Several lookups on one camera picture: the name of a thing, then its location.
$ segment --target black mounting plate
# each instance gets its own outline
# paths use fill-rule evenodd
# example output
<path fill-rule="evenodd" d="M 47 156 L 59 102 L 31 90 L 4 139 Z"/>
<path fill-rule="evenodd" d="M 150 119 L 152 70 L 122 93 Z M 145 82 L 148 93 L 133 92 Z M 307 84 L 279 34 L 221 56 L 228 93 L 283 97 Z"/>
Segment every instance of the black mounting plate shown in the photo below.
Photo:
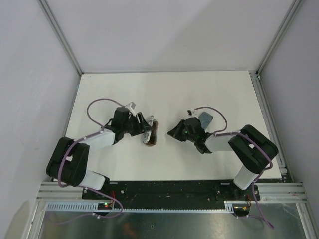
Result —
<path fill-rule="evenodd" d="M 200 181 L 119 181 L 110 182 L 100 191 L 116 199 L 124 208 L 149 210 L 209 210 L 225 209 L 224 201 L 246 201 L 253 199 L 251 186 L 242 195 L 233 194 L 232 180 Z M 254 188 L 260 200 L 258 187 Z M 104 200 L 105 197 L 90 190 L 82 194 L 85 200 Z"/>

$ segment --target white table surface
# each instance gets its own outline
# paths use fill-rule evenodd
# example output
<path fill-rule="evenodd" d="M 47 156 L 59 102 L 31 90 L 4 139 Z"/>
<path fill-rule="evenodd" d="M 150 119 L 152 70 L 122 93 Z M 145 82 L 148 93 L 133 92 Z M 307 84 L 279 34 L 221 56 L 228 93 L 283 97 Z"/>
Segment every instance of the white table surface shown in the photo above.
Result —
<path fill-rule="evenodd" d="M 125 137 L 116 145 L 105 147 L 89 157 L 88 169 L 122 180 L 213 180 L 231 179 L 242 166 L 234 152 L 200 154 L 191 142 L 179 142 L 166 133 L 187 110 L 199 106 L 219 109 L 228 120 L 227 132 L 251 124 L 269 137 L 247 71 L 163 72 L 82 75 L 66 136 L 78 139 L 99 130 L 86 115 L 88 104 L 98 98 L 111 98 L 125 105 L 136 103 L 136 112 L 159 122 L 157 144 L 147 147 L 142 136 Z M 96 102 L 91 116 L 105 124 L 117 105 Z M 209 132 L 224 128 L 217 113 Z M 280 178 L 276 159 L 274 167 L 262 178 Z"/>

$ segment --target wire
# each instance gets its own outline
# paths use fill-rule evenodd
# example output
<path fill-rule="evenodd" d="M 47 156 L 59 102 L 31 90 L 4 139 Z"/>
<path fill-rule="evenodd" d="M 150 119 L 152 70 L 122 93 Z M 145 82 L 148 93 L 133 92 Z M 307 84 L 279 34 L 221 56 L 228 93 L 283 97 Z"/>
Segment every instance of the wire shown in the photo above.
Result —
<path fill-rule="evenodd" d="M 102 100 L 112 101 L 112 102 L 114 102 L 114 103 L 116 103 L 116 104 L 118 104 L 118 105 L 120 105 L 120 106 L 123 106 L 123 105 L 121 105 L 120 103 L 118 103 L 117 101 L 112 100 L 112 99 L 108 99 L 108 98 L 96 99 L 96 100 L 92 101 L 92 102 L 88 105 L 88 107 L 87 107 L 87 109 L 86 109 L 86 113 L 87 113 L 88 117 L 90 118 L 91 121 L 93 121 L 94 123 L 96 123 L 96 124 L 98 124 L 99 126 L 101 126 L 101 130 L 98 131 L 98 132 L 96 132 L 96 133 L 90 134 L 90 135 L 88 135 L 88 136 L 85 136 L 85 137 L 83 137 L 83 138 L 80 138 L 80 139 L 74 141 L 74 142 L 70 145 L 70 147 L 66 150 L 66 152 L 65 152 L 65 154 L 64 154 L 64 156 L 63 156 L 63 158 L 62 158 L 62 161 L 61 161 L 61 164 L 60 164 L 60 167 L 59 167 L 59 171 L 58 171 L 58 177 L 57 177 L 58 185 L 59 185 L 61 188 L 65 188 L 65 187 L 69 186 L 68 184 L 62 184 L 62 182 L 61 182 L 61 176 L 62 176 L 62 170 L 63 170 L 64 164 L 65 164 L 66 158 L 67 158 L 67 156 L 70 154 L 71 150 L 74 148 L 74 146 L 75 146 L 76 144 L 78 144 L 78 143 L 80 143 L 80 142 L 82 142 L 82 141 L 85 141 L 86 139 L 89 139 L 89 138 L 92 138 L 92 137 L 94 137 L 94 136 L 97 136 L 97 135 L 99 135 L 99 134 L 101 134 L 101 133 L 103 132 L 104 126 L 103 126 L 102 124 L 98 123 L 97 121 L 95 121 L 94 119 L 92 119 L 92 117 L 91 117 L 90 114 L 89 114 L 89 108 L 90 108 L 90 106 L 91 106 L 93 103 L 95 103 L 95 102 L 97 102 L 97 101 L 102 101 Z M 103 197 L 109 198 L 109 199 L 111 199 L 111 200 L 117 202 L 117 203 L 120 205 L 121 209 L 120 209 L 120 211 L 119 211 L 118 213 L 116 213 L 116 214 L 114 214 L 114 215 L 111 215 L 111 216 L 98 215 L 98 216 L 97 216 L 98 218 L 114 218 L 114 217 L 117 217 L 119 214 L 121 214 L 121 213 L 123 212 L 123 209 L 124 209 L 124 208 L 123 208 L 123 205 L 121 204 L 121 202 L 120 202 L 119 200 L 117 200 L 117 199 L 115 199 L 115 198 L 113 198 L 113 197 L 111 197 L 111 196 L 109 196 L 109 195 L 106 195 L 106 194 L 104 194 L 104 193 L 102 193 L 102 192 L 100 192 L 100 191 L 98 191 L 98 190 L 95 190 L 95 189 L 93 189 L 93 188 L 86 188 L 86 187 L 82 187 L 82 186 L 79 186 L 79 187 L 85 188 L 85 189 L 88 189 L 88 190 L 91 190 L 92 192 L 95 192 L 95 193 L 97 193 L 97 194 L 100 194 L 100 195 L 102 195 Z M 91 214 L 91 213 L 81 214 L 81 215 L 79 215 L 79 216 L 77 216 L 77 217 L 74 217 L 74 218 L 72 218 L 72 219 L 70 219 L 70 220 L 67 220 L 67 221 L 61 222 L 61 223 L 55 223 L 55 222 L 52 222 L 52 221 L 51 221 L 51 222 L 54 223 L 54 224 L 56 224 L 56 225 L 62 225 L 62 224 L 66 224 L 66 223 L 72 222 L 73 220 L 76 220 L 76 219 L 78 219 L 78 218 L 80 218 L 80 217 L 88 216 L 88 215 L 92 215 L 92 214 Z"/>
<path fill-rule="evenodd" d="M 94 104 L 95 102 L 97 102 L 97 101 L 112 101 L 112 102 L 118 104 L 119 106 L 124 107 L 124 106 L 123 106 L 122 104 L 120 104 L 119 102 L 117 102 L 117 101 L 115 101 L 115 100 L 112 100 L 112 99 L 109 99 L 109 98 L 100 98 L 100 99 L 96 99 L 96 100 L 92 101 L 92 102 L 88 105 L 88 107 L 86 108 L 86 114 L 88 115 L 89 119 L 90 119 L 92 122 L 96 123 L 96 124 L 99 125 L 100 127 L 103 127 L 103 125 L 102 125 L 101 123 L 97 122 L 96 120 L 94 120 L 94 119 L 91 117 L 90 113 L 89 113 L 89 109 L 90 109 L 91 105 L 93 105 L 93 104 Z"/>
<path fill-rule="evenodd" d="M 227 129 L 227 127 L 228 127 L 228 122 L 227 122 L 226 117 L 222 114 L 222 112 L 220 112 L 219 110 L 217 110 L 217 109 L 215 109 L 215 108 L 213 108 L 213 107 L 210 107 L 210 106 L 201 106 L 201 107 L 195 108 L 194 110 L 200 110 L 200 109 L 211 109 L 211 110 L 213 110 L 213 111 L 216 111 L 217 113 L 219 113 L 219 114 L 223 117 L 223 119 L 224 119 L 224 121 L 225 121 L 225 128 L 213 132 L 213 135 L 214 135 L 214 136 L 216 136 L 216 133 L 224 132 L 224 131 Z"/>
<path fill-rule="evenodd" d="M 255 188 L 255 182 L 257 182 L 257 180 L 261 177 L 261 175 L 264 173 L 264 171 L 269 170 L 269 169 L 271 169 L 271 168 L 273 167 L 273 163 L 272 163 L 270 157 L 269 157 L 254 141 L 252 141 L 248 136 L 246 136 L 246 135 L 244 135 L 244 134 L 242 134 L 242 133 L 240 133 L 240 132 L 220 133 L 220 134 L 215 135 L 215 136 L 216 136 L 216 137 L 219 137 L 219 136 L 226 136 L 226 135 L 238 135 L 238 136 L 244 138 L 245 140 L 247 140 L 248 142 L 250 142 L 252 145 L 254 145 L 254 147 L 255 147 L 256 149 L 258 149 L 259 152 L 261 152 L 261 154 L 262 154 L 262 155 L 267 159 L 267 161 L 269 162 L 269 167 L 265 168 L 265 169 L 255 178 L 255 180 L 254 180 L 253 183 L 251 184 L 252 193 L 253 193 L 253 197 L 254 197 L 254 200 L 255 200 L 255 203 L 256 203 L 256 207 L 258 208 L 258 211 L 259 211 L 261 217 L 259 217 L 259 216 L 254 216 L 254 215 L 252 215 L 252 216 L 250 216 L 250 217 L 262 219 L 271 229 L 275 229 L 275 227 L 266 219 L 266 217 L 265 217 L 263 211 L 261 210 L 260 205 L 259 205 L 259 203 L 258 203 L 258 201 L 257 201 L 257 198 L 256 198 L 256 195 L 255 195 L 255 190 L 254 190 L 254 188 Z"/>
<path fill-rule="evenodd" d="M 233 213 L 233 215 L 236 217 L 236 218 L 257 218 L 257 219 L 260 219 L 262 221 L 265 221 L 265 219 L 263 217 L 260 217 L 260 216 L 257 216 L 257 215 L 246 215 L 246 216 L 238 216 L 236 213 Z M 275 229 L 274 225 L 272 225 L 270 222 L 269 223 L 269 227 L 271 229 Z"/>

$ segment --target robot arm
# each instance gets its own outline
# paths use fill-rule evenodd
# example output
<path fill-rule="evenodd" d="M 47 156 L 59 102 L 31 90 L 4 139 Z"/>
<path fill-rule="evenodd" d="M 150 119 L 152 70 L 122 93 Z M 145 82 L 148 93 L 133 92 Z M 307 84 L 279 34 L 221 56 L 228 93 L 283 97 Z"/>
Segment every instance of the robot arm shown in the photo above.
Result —
<path fill-rule="evenodd" d="M 111 124 L 107 123 L 101 128 L 100 133 L 84 137 L 83 141 L 73 146 L 67 155 L 71 160 L 66 160 L 63 166 L 62 182 L 73 187 L 83 186 L 100 190 L 105 183 L 109 182 L 109 178 L 86 169 L 89 155 L 103 147 L 118 143 L 126 133 L 136 136 L 152 129 L 141 112 L 134 113 L 132 104 L 118 107 L 109 122 Z M 58 178 L 62 160 L 74 142 L 73 139 L 67 137 L 60 138 L 46 169 L 48 176 Z"/>
<path fill-rule="evenodd" d="M 187 140 L 193 142 L 201 154 L 217 151 L 234 151 L 243 163 L 243 166 L 234 178 L 233 183 L 240 190 L 246 190 L 257 176 L 265 170 L 269 162 L 256 147 L 240 135 L 248 136 L 271 160 L 278 154 L 278 149 L 251 125 L 244 126 L 239 132 L 213 135 L 212 133 L 205 132 L 197 117 L 190 117 L 186 120 L 182 119 L 167 134 L 181 142 Z"/>

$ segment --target white panel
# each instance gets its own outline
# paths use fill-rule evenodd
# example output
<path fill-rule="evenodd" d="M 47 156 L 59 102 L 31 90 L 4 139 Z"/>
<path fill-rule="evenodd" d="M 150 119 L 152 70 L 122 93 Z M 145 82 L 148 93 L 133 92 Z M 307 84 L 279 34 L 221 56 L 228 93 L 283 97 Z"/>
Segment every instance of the white panel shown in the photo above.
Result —
<path fill-rule="evenodd" d="M 319 1 L 306 0 L 262 74 L 287 162 L 319 225 Z"/>
<path fill-rule="evenodd" d="M 258 174 L 251 172 L 243 165 L 234 178 L 234 184 L 241 190 L 245 190 L 257 177 Z"/>
<path fill-rule="evenodd" d="M 0 32 L 0 238 L 18 239 L 78 76 L 35 0 L 2 1 Z"/>
<path fill-rule="evenodd" d="M 97 98 L 112 98 L 121 104 L 134 101 L 141 111 L 159 122 L 157 143 L 147 147 L 142 135 L 125 135 L 119 143 L 90 155 L 88 169 L 111 180 L 204 180 L 234 178 L 242 163 L 234 152 L 200 154 L 191 142 L 179 142 L 167 135 L 187 110 L 212 106 L 228 119 L 228 131 L 251 124 L 268 136 L 255 91 L 247 71 L 173 72 L 83 75 L 72 111 L 67 136 L 80 138 L 99 130 L 86 115 L 86 107 Z M 102 123 L 113 117 L 116 105 L 97 102 L 91 116 Z M 224 127 L 214 115 L 208 131 Z M 277 161 L 263 178 L 279 178 Z"/>
<path fill-rule="evenodd" d="M 256 70 L 292 0 L 49 0 L 84 72 Z"/>

